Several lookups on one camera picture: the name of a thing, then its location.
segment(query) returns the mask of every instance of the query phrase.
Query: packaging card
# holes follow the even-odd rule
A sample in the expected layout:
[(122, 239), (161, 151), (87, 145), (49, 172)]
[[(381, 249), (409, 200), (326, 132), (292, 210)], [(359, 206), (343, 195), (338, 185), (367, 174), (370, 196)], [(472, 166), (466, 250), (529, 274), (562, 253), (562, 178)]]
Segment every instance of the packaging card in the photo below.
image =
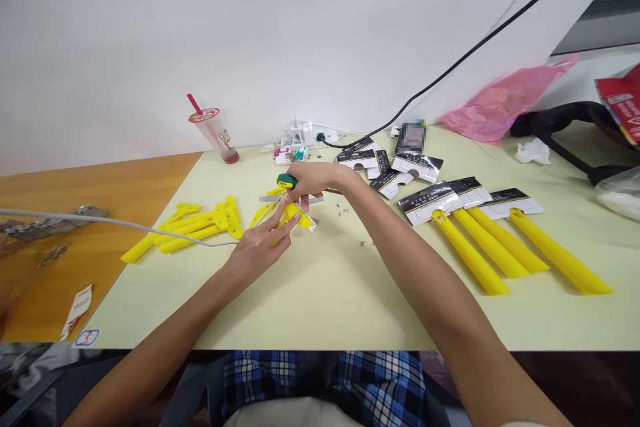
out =
[(353, 153), (355, 151), (363, 151), (363, 150), (376, 151), (376, 150), (382, 150), (382, 149), (380, 148), (380, 145), (378, 145), (371, 139), (371, 137), (363, 138), (361, 141), (359, 141), (355, 145), (342, 149), (342, 151), (345, 153)]
[(91, 305), (92, 287), (93, 284), (90, 284), (89, 287), (75, 294), (75, 298), (73, 299), (73, 303), (71, 304), (71, 310), (69, 311), (69, 316), (67, 317), (65, 326), (62, 329), (62, 334), (60, 334), (61, 341), (69, 337), (69, 333), (78, 323), (78, 319), (82, 316), (82, 314), (89, 310), (89, 306)]
[(399, 153), (393, 159), (391, 167), (403, 173), (410, 173), (413, 170), (422, 180), (435, 183), (444, 163), (444, 160), (422, 154)]
[(407, 185), (412, 180), (413, 175), (410, 173), (402, 173), (389, 168), (386, 173), (380, 175), (369, 185), (372, 189), (382, 193), (382, 195), (391, 200), (398, 194), (400, 185)]
[(485, 189), (475, 177), (465, 177), (449, 182), (453, 191), (460, 197), (465, 209), (493, 200), (489, 190)]
[(541, 214), (545, 211), (542, 205), (518, 189), (491, 192), (491, 199), (490, 202), (478, 208), (492, 220), (509, 217), (511, 215), (509, 210), (512, 208), (520, 209), (526, 215)]
[(369, 180), (377, 179), (380, 175), (382, 175), (382, 172), (386, 172), (391, 167), (386, 150), (376, 150), (375, 159), (377, 165), (374, 168), (367, 169), (367, 177), (369, 178)]
[(449, 215), (462, 208), (462, 202), (451, 186), (442, 181), (399, 200), (398, 207), (415, 227), (431, 220), (434, 210), (443, 210)]
[(358, 165), (362, 168), (375, 168), (377, 166), (377, 160), (375, 152), (373, 150), (365, 150), (360, 152), (343, 152), (337, 156), (337, 162), (346, 165), (350, 169), (356, 170)]

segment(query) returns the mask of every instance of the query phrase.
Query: plastic cup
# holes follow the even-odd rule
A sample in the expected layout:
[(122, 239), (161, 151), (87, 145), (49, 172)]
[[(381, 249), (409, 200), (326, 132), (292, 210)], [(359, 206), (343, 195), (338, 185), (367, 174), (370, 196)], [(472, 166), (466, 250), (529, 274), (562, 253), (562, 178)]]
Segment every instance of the plastic cup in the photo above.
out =
[(220, 109), (204, 109), (202, 115), (198, 113), (190, 115), (189, 121), (195, 123), (225, 163), (236, 163), (240, 160), (240, 154), (233, 144), (231, 134), (222, 122)]

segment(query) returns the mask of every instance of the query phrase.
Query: light green table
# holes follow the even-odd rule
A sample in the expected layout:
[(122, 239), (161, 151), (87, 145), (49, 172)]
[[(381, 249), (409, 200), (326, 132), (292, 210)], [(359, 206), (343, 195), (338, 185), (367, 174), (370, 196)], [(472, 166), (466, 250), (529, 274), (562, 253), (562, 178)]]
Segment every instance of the light green table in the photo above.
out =
[[(395, 140), (386, 133), (375, 139), (393, 153)], [(445, 160), (439, 179), (475, 175), (490, 191), (518, 187), (537, 198), (547, 212), (535, 216), (535, 223), (613, 287), (613, 295), (582, 296), (552, 270), (506, 280), (512, 294), (489, 297), (434, 225), (416, 230), (473, 292), (508, 349), (640, 350), (640, 225), (596, 204), (584, 176), (557, 155), (549, 166), (520, 165), (513, 159), (515, 141), (505, 145), (481, 145), (432, 127), (425, 153)], [(233, 194), (247, 227), (261, 206), (258, 197), (286, 170), (258, 151), (242, 150), (235, 165), (204, 154), (155, 226), (176, 203), (213, 208)], [(397, 211), (398, 199), (426, 186), (417, 179), (390, 204)], [(312, 205), (319, 227), (313, 233), (295, 229), (293, 245), (278, 264), (215, 319), (196, 348), (433, 349), (358, 217), (344, 211), (349, 208), (344, 197), (330, 193)], [(507, 220), (501, 224), (511, 229)], [(222, 242), (227, 235), (217, 238)], [(136, 346), (220, 268), (232, 248), (193, 246), (169, 255), (153, 250), (127, 266), (85, 327), (99, 330), (91, 347)]]

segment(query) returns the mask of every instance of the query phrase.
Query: black cable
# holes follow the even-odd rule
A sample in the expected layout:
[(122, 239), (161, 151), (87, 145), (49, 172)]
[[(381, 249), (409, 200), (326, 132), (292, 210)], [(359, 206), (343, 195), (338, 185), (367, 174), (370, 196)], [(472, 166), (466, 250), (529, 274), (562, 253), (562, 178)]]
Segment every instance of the black cable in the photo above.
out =
[(371, 133), (368, 133), (367, 135), (365, 135), (364, 137), (348, 143), (347, 145), (334, 145), (333, 143), (329, 143), (327, 141), (325, 141), (324, 139), (321, 140), (322, 143), (324, 143), (325, 145), (328, 145), (329, 147), (335, 147), (335, 148), (346, 148), (346, 147), (351, 147), (353, 145), (355, 145), (356, 143), (358, 143), (359, 141), (361, 141), (362, 139), (366, 138), (366, 137), (371, 137), (373, 134), (378, 133), (381, 130), (384, 130), (385, 128), (389, 127), (394, 121), (397, 120), (397, 118), (405, 111), (405, 109), (407, 107), (409, 107), (409, 104), (416, 100), (420, 95), (422, 95), (423, 93), (425, 93), (426, 91), (430, 90), (434, 85), (436, 85), (437, 83), (439, 83), (444, 77), (446, 77), (447, 75), (449, 75), (454, 69), (457, 68), (458, 65), (460, 65), (462, 62), (464, 62), (464, 60), (466, 60), (467, 58), (469, 58), (469, 56), (471, 56), (471, 54), (473, 52), (475, 52), (476, 50), (478, 50), (478, 48), (482, 47), (486, 42), (488, 42), (489, 40), (491, 40), (492, 38), (494, 38), (498, 33), (502, 32), (502, 30), (504, 30), (504, 28), (506, 28), (508, 25), (510, 25), (514, 20), (516, 20), (518, 17), (520, 17), (520, 15), (522, 15), (524, 12), (526, 12), (527, 10), (529, 10), (532, 6), (534, 6), (536, 3), (538, 2), (538, 0), (530, 0), (530, 2), (528, 2), (528, 4), (526, 4), (524, 7), (522, 7), (520, 10), (518, 10), (516, 13), (514, 13), (512, 16), (510, 16), (510, 18), (508, 18), (507, 20), (505, 20), (498, 28), (496, 28), (496, 30), (492, 31), (490, 34), (488, 34), (486, 37), (484, 37), (482, 40), (480, 40), (480, 42), (476, 43), (474, 47), (471, 48), (471, 50), (469, 50), (468, 52), (466, 52), (462, 57), (460, 57), (458, 59), (458, 61), (456, 61), (452, 66), (450, 66), (442, 75), (440, 75), (436, 80), (432, 81), (429, 85), (427, 85), (425, 88), (423, 88), (421, 91), (419, 91), (418, 93), (416, 93), (413, 97), (411, 97), (409, 100), (407, 100), (407, 102), (404, 104), (404, 106), (398, 111), (398, 113), (395, 114), (395, 116), (389, 120), (387, 123), (385, 123), (382, 127), (380, 127), (379, 129), (376, 129), (374, 131), (372, 131)]

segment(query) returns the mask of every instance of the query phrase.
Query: orange table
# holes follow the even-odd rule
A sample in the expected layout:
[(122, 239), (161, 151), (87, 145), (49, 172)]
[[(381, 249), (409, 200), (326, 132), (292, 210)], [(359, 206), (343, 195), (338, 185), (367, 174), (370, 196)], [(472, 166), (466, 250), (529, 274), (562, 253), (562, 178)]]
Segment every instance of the orange table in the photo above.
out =
[[(0, 177), (0, 205), (67, 213), (91, 204), (109, 217), (152, 226), (199, 157), (187, 153)], [(57, 342), (75, 294), (93, 284), (91, 307), (69, 335), (74, 340), (124, 268), (120, 256), (144, 235), (89, 224), (30, 244), (9, 240), (0, 253), (0, 310), (9, 306), (0, 341)], [(67, 251), (38, 268), (58, 246)]]

